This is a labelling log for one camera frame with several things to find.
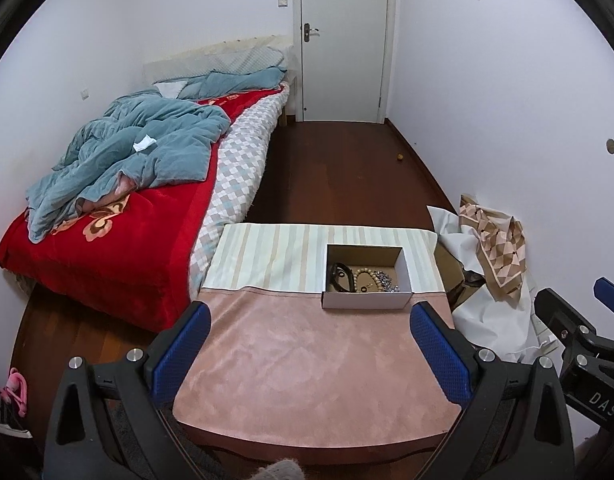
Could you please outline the brown geometric patterned cloth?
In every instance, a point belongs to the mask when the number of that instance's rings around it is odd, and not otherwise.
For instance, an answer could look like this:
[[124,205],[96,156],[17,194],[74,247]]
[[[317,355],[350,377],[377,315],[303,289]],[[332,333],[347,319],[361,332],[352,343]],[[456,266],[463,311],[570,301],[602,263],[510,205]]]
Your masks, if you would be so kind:
[[490,294],[497,301],[516,307],[527,271],[522,223],[511,214],[484,207],[467,195],[461,196],[459,221],[460,226],[469,226],[476,233],[476,257]]

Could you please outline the black smartwatch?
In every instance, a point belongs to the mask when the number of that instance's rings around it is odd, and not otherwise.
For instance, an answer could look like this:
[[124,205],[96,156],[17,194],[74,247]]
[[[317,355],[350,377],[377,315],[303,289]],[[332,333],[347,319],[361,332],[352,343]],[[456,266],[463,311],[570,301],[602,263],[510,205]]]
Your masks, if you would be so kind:
[[329,284],[335,292],[343,292],[344,294],[353,294],[357,292],[354,271],[341,262],[331,264]]

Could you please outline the red bed cover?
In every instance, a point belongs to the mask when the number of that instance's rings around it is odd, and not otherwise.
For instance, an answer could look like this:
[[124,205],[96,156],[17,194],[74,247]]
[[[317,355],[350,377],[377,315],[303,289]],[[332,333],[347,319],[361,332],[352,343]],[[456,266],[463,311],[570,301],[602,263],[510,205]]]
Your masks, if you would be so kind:
[[1,269],[144,330],[170,328],[194,299],[189,262],[218,145],[206,181],[133,192],[38,244],[28,240],[25,218],[15,218],[0,241]]

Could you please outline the white headboard pillow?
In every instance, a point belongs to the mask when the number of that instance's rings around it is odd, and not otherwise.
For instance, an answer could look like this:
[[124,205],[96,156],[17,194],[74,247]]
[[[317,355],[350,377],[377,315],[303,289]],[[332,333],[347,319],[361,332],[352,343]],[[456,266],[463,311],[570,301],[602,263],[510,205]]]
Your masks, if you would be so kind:
[[265,36],[222,41],[144,64],[149,84],[207,75],[211,72],[244,75],[279,66],[295,70],[297,55],[291,36]]

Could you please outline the checkered mattress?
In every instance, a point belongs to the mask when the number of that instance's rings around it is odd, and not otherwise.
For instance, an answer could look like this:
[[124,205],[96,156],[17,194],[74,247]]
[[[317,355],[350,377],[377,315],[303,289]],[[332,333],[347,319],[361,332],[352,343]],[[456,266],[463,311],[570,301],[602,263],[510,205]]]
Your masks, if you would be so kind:
[[229,116],[231,125],[220,138],[217,174],[206,214],[192,248],[188,292],[200,292],[225,226],[246,217],[263,177],[268,146],[290,96],[281,82],[272,90],[249,90],[209,98]]

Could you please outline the white door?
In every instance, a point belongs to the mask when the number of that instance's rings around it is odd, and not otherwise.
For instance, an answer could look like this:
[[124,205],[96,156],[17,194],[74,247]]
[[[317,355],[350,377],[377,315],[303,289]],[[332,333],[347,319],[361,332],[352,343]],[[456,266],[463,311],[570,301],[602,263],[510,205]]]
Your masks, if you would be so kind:
[[[395,14],[396,0],[294,0],[298,119],[384,122]],[[320,30],[308,44],[304,23]]]

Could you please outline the pink slipper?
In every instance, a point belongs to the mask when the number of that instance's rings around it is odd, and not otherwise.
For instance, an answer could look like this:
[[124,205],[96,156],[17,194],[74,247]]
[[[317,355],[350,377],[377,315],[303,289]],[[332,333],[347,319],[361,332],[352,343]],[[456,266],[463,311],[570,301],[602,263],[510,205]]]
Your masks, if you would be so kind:
[[18,407],[18,415],[24,417],[27,412],[27,382],[24,376],[15,368],[9,372],[6,384],[0,388],[1,401],[6,405],[12,403]]

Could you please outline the blue-grey quilt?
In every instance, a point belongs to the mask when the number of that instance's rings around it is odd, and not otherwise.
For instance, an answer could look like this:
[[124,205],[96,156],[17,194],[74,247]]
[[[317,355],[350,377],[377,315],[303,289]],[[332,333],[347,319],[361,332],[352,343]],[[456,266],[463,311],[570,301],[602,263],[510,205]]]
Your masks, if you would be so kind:
[[26,191],[27,236],[40,243],[87,205],[111,197],[123,182],[132,190],[203,182],[211,149],[232,122],[211,98],[277,90],[285,69],[220,73],[179,79],[177,96],[158,88],[121,96],[99,118],[80,127],[50,174]]

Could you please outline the striped pale cloth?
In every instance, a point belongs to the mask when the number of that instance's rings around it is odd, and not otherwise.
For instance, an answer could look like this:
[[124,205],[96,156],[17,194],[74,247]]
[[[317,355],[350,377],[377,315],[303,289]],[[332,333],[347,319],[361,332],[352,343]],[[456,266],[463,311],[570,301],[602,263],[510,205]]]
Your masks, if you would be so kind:
[[230,224],[223,229],[204,289],[255,287],[273,292],[309,292],[324,288],[329,245],[399,247],[405,254],[414,292],[442,292],[432,231],[377,226],[320,224]]

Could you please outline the white tissue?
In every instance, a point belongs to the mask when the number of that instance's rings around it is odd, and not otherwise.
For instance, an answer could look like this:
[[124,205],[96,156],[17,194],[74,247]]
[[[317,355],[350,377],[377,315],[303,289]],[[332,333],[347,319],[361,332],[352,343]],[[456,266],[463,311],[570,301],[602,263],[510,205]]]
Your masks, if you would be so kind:
[[143,152],[156,144],[156,140],[146,134],[139,142],[132,144],[132,148],[136,153]]

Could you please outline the grey slipper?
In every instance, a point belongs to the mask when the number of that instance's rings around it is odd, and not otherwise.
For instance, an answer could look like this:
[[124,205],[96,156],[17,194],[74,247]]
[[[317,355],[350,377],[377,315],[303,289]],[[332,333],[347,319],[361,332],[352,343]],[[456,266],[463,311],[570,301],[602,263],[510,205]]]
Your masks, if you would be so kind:
[[251,480],[305,480],[305,474],[295,460],[285,458],[260,468]]

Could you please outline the white cardboard box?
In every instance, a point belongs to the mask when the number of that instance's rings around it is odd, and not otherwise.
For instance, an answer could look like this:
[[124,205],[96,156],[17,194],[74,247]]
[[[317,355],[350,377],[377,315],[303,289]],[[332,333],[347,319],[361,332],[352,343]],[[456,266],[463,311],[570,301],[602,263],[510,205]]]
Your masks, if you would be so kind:
[[[357,292],[335,292],[329,284],[332,263],[354,271]],[[321,307],[332,311],[402,311],[413,295],[405,250],[396,246],[328,244],[324,249]]]

